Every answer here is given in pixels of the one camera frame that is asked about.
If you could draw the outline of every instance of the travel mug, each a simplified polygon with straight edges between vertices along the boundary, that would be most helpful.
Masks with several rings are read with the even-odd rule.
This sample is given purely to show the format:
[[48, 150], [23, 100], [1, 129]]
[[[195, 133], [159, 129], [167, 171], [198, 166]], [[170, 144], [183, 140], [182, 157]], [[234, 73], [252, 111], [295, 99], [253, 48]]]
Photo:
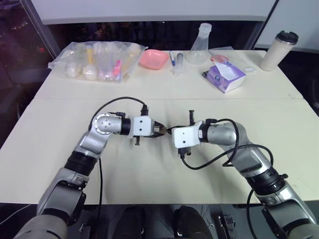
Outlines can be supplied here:
[[265, 71], [274, 70], [297, 42], [298, 35], [294, 32], [279, 32], [261, 62], [260, 68]]

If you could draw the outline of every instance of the tissue box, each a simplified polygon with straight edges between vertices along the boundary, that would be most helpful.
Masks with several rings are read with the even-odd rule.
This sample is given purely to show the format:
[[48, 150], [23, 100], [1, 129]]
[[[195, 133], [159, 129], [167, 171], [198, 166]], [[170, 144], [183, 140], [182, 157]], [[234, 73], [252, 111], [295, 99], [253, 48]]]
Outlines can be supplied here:
[[215, 63], [215, 66], [211, 67], [206, 75], [206, 79], [223, 93], [238, 88], [245, 77], [244, 72], [230, 63]]

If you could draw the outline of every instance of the yellow object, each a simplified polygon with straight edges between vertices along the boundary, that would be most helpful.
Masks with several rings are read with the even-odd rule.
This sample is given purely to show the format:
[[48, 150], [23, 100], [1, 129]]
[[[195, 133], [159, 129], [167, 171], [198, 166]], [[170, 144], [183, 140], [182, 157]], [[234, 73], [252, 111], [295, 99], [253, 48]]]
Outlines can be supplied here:
[[86, 48], [86, 53], [88, 55], [88, 64], [93, 65], [93, 48], [92, 47], [87, 47]]

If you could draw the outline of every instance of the black lid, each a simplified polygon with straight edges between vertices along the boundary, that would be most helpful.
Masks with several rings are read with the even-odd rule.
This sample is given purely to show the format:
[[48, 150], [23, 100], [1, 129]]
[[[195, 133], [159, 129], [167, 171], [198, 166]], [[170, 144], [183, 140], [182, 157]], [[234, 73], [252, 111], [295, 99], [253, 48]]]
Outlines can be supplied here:
[[299, 37], [297, 34], [295, 34], [292, 31], [291, 32], [281, 31], [277, 34], [276, 38], [281, 40], [281, 41], [285, 41], [287, 43], [295, 45], [297, 43]]

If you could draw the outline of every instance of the pink bowl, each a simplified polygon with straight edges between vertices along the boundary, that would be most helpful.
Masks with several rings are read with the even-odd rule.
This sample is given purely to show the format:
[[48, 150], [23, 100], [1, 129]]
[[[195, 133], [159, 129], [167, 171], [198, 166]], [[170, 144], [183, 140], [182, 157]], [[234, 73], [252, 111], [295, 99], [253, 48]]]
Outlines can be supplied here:
[[140, 64], [146, 68], [159, 70], [168, 60], [169, 55], [163, 51], [146, 50], [140, 60]]

